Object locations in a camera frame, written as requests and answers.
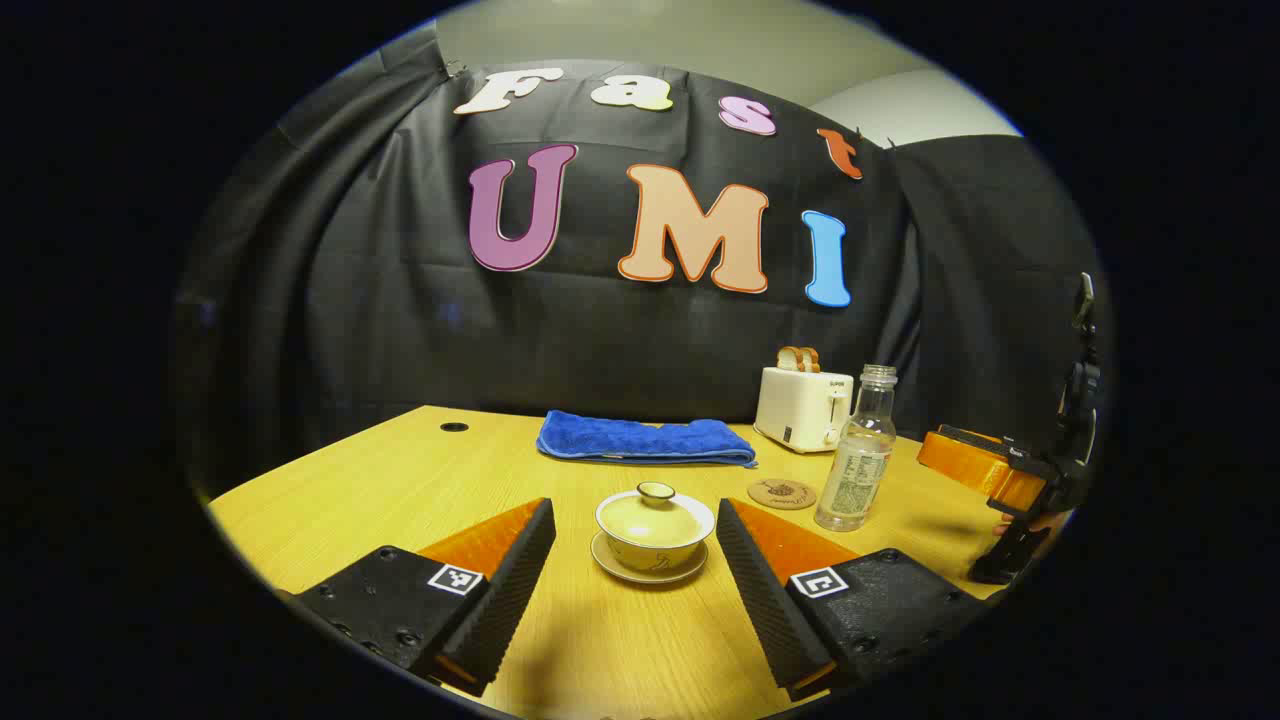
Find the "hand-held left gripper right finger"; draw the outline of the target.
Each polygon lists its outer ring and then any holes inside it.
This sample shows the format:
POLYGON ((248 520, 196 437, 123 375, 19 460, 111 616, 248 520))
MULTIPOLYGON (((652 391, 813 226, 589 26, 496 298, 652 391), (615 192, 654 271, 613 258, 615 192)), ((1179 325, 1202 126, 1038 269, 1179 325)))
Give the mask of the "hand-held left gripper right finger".
POLYGON ((851 550, 736 498, 716 534, 777 687, 800 701, 925 657, 987 609, 901 550, 851 550))

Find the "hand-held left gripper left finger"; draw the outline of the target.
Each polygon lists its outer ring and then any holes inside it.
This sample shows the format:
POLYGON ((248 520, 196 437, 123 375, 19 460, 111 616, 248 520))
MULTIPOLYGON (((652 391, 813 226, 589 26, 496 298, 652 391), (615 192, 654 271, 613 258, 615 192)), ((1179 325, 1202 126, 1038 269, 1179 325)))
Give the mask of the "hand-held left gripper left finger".
POLYGON ((285 601, 422 679, 481 696, 556 541, 535 498, 419 551, 384 544, 285 601))

